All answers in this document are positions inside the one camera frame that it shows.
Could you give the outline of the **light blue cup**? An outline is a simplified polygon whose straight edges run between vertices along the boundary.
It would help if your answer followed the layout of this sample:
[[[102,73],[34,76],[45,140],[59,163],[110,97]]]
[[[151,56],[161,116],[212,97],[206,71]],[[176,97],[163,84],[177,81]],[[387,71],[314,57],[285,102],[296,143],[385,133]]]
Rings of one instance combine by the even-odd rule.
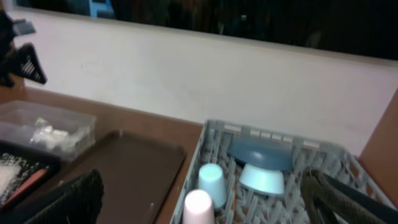
[[[207,192],[215,210],[222,209],[227,201],[226,182],[222,168],[213,163],[200,167],[198,172],[198,188]]]

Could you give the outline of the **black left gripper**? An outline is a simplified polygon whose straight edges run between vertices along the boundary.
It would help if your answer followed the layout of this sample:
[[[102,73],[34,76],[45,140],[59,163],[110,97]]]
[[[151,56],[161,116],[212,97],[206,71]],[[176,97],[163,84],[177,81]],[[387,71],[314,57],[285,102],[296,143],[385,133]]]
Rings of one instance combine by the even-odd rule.
[[[14,22],[1,9],[1,86],[12,88],[15,83],[10,77],[13,73],[40,84],[46,84],[47,77],[42,70],[34,45],[24,44],[16,50],[13,40]]]

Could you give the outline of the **green foil snack wrapper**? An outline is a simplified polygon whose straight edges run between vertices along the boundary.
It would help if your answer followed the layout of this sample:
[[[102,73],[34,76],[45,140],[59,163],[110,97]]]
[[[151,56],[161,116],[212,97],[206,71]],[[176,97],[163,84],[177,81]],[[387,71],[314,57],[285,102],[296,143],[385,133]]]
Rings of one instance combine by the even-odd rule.
[[[37,127],[37,128],[45,128],[45,127],[48,127],[48,126],[50,126],[50,123],[46,119],[43,119],[41,117],[38,117],[36,119],[35,127]]]

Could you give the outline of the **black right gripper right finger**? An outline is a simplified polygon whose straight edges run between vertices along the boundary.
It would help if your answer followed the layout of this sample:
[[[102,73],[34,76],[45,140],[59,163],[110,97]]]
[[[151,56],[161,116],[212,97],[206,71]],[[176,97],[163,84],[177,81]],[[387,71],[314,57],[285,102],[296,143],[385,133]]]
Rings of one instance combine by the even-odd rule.
[[[318,169],[306,168],[300,184],[311,223],[397,223],[397,210],[383,205]]]

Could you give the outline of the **grey dishwasher rack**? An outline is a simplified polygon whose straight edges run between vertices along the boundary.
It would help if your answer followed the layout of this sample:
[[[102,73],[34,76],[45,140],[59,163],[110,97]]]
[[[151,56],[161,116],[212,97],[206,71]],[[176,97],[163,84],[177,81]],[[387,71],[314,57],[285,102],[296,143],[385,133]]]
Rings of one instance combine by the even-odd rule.
[[[252,140],[271,140],[292,147],[294,167],[292,171],[284,173],[283,196],[262,195],[239,183],[243,168],[227,154],[232,140],[238,136],[247,136]],[[320,169],[379,203],[394,206],[358,160],[339,145],[208,119],[201,131],[171,224],[182,222],[186,194],[198,187],[198,171],[207,163],[221,166],[228,190],[226,205],[215,213],[217,223],[309,223],[300,194],[302,174],[308,167]]]

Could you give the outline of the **dark blue plate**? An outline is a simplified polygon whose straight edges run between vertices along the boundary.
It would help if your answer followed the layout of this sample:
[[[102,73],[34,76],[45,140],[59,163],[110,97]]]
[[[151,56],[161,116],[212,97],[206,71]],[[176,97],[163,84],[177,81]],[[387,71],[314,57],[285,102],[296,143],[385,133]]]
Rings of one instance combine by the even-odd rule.
[[[236,137],[231,140],[227,153],[239,162],[265,170],[290,171],[293,168],[291,144]]]

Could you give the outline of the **pile of rice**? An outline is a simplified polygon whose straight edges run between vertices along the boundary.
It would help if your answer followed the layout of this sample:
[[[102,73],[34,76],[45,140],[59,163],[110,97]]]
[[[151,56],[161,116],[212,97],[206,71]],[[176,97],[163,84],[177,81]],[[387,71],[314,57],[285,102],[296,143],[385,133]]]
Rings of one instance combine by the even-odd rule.
[[[24,159],[10,153],[1,154],[1,204],[42,165],[39,162]]]

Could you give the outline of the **white paper wrapper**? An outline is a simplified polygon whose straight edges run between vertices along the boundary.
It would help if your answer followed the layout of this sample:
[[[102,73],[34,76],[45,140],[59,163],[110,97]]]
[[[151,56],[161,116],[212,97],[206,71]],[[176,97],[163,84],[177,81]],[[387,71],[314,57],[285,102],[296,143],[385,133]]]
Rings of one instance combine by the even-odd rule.
[[[88,127],[78,128],[77,132],[70,134],[68,131],[48,126],[37,128],[30,139],[30,143],[43,144],[48,151],[60,148],[62,152],[72,152],[89,133],[90,128]]]

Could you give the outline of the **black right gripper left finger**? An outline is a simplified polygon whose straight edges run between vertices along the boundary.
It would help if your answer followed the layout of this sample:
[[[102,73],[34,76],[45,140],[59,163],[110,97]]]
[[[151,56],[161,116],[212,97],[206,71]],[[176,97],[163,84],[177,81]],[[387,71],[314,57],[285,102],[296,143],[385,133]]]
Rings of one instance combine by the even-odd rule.
[[[21,208],[1,214],[1,223],[96,223],[103,205],[103,195],[101,174],[94,169]]]

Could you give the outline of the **pink cup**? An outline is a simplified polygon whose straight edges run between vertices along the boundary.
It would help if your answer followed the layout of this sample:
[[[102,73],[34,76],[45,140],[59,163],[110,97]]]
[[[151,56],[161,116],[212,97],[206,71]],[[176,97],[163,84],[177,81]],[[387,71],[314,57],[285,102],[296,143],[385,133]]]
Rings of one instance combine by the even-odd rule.
[[[184,200],[183,224],[215,224],[213,201],[204,190],[190,191]]]

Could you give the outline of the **orange carrot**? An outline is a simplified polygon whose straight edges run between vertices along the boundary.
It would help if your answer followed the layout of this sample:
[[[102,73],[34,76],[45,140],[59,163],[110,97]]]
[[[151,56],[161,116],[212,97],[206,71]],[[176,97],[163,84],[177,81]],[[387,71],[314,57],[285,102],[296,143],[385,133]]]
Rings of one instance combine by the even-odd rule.
[[[47,169],[40,169],[33,173],[5,202],[2,206],[13,207],[20,201],[24,200],[29,194],[31,194],[37,187],[42,185],[47,174]]]

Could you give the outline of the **light blue bowl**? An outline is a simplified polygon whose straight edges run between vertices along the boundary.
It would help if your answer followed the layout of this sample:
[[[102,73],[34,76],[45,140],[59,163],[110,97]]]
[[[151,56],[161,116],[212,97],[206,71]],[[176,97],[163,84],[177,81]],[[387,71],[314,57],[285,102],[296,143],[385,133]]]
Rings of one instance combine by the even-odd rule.
[[[249,190],[266,195],[283,195],[284,175],[279,170],[266,170],[246,164],[239,182]]]

